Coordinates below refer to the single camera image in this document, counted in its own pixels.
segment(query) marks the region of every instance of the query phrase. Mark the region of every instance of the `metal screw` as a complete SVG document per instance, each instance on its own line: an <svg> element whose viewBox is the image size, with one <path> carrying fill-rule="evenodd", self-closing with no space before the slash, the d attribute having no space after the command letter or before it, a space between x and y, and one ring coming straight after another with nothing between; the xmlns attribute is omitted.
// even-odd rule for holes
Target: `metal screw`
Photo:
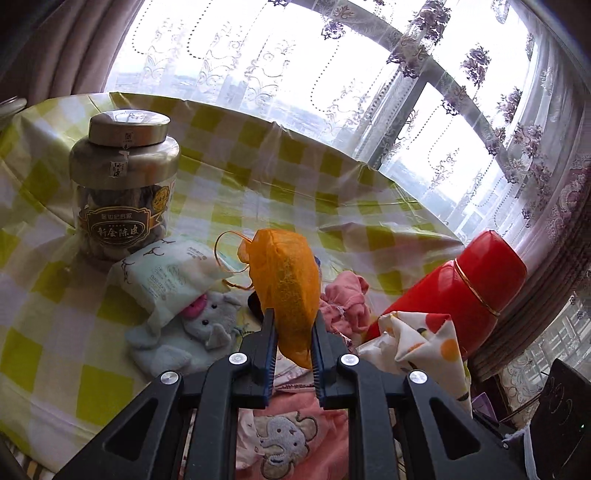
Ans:
<svg viewBox="0 0 591 480"><path fill-rule="evenodd" d="M162 375L160 375L160 381L164 385L172 385L178 381L178 373L164 372Z"/></svg>
<svg viewBox="0 0 591 480"><path fill-rule="evenodd" d="M230 360L230 363L232 365L242 365L243 363L246 362L246 360L248 360L248 357L244 353L238 352L238 353L233 353L232 355L230 355L228 360Z"/></svg>
<svg viewBox="0 0 591 480"><path fill-rule="evenodd" d="M352 353L346 353L340 358L340 362L343 365L347 365L347 367L352 367L359 363L359 357L357 355L353 355Z"/></svg>
<svg viewBox="0 0 591 480"><path fill-rule="evenodd" d="M408 376L413 383L425 383L427 381L427 374L422 370L413 370Z"/></svg>

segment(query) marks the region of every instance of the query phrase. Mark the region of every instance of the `red bottle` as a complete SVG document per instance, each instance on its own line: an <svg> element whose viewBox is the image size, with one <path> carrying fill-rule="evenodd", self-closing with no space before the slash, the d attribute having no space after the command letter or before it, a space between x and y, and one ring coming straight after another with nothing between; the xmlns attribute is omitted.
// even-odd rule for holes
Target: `red bottle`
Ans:
<svg viewBox="0 0 591 480"><path fill-rule="evenodd" d="M525 264L513 249L498 233L484 231L455 260L433 270L384 314L396 310L450 314L462 358L466 359L491 334L499 313L517 295L526 276ZM427 326L433 332L441 327L428 322ZM375 322L365 340L379 335Z"/></svg>

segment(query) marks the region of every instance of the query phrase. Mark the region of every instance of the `white plastic package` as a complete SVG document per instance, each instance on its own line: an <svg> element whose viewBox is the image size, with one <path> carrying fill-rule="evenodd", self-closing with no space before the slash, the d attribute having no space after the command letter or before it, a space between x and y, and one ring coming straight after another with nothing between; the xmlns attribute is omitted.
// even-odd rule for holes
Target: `white plastic package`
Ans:
<svg viewBox="0 0 591 480"><path fill-rule="evenodd" d="M220 262L231 270L222 254ZM157 338L175 315L231 273L219 266L213 250L187 236L159 240L114 264L109 282L129 293L150 317L147 325Z"/></svg>

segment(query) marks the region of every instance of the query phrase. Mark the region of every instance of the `drawstring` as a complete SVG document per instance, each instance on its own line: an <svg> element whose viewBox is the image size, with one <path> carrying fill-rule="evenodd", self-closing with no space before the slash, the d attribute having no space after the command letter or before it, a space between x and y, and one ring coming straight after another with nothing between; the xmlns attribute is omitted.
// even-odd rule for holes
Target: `drawstring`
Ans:
<svg viewBox="0 0 591 480"><path fill-rule="evenodd" d="M250 265L247 265L247 266L246 266L246 267L244 267L242 270L239 270L239 271L236 271L236 272L234 272L234 271L230 270L230 269L229 269L229 268L228 268L226 265L224 265L224 264L223 264L223 262L221 262L221 261L220 261L220 259L219 259L219 257L217 256L217 244L218 244L218 242L220 241L220 238L221 238L223 235L225 235L226 233L234 233L235 235L237 235L237 236L239 236L240 238L242 238L244 241L246 241L246 242L248 242L248 243L250 243L250 242L251 242L251 239L249 239L247 236L244 236L244 235L243 235L243 234L241 234L240 232L235 232L234 230L227 230L226 232L222 232L222 233L220 233L220 235L218 236L218 238L217 238L217 240L216 240L216 243L215 243L215 244L214 244L214 246L213 246L213 255L214 255L214 257L216 258L216 262L217 262L217 264L219 265L219 267L220 267L222 270L224 270L224 271L226 271L226 272L228 272L228 273L231 273L231 274L233 274L233 275L235 275L235 274L237 274L237 273L242 273L242 272L245 272L245 271L248 269L248 267L249 267ZM248 287L243 287L242 285L236 285L235 283L230 283L230 282L229 282L228 280L226 280L225 278L222 280L222 283L223 283L223 284L225 284L225 285L227 285L228 287L239 288L240 290L252 290L252 286L253 286L253 285L252 285L252 282L251 282L251 284L250 284Z"/></svg>

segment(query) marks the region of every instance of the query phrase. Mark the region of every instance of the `tablecloth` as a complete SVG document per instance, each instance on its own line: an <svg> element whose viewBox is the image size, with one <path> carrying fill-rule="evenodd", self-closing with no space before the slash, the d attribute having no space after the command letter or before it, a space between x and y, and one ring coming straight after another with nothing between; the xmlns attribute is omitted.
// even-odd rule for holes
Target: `tablecloth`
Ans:
<svg viewBox="0 0 591 480"><path fill-rule="evenodd" d="M92 115L117 108L171 118L181 145L176 232L209 245L227 230L299 232L324 282L345 269L365 277L376 313L462 248L393 181L243 113L120 93L50 99L19 113L0 137L0 430L53 471L145 385L124 332L147 312L76 255L72 228L69 151ZM221 250L237 246L225 235Z"/></svg>

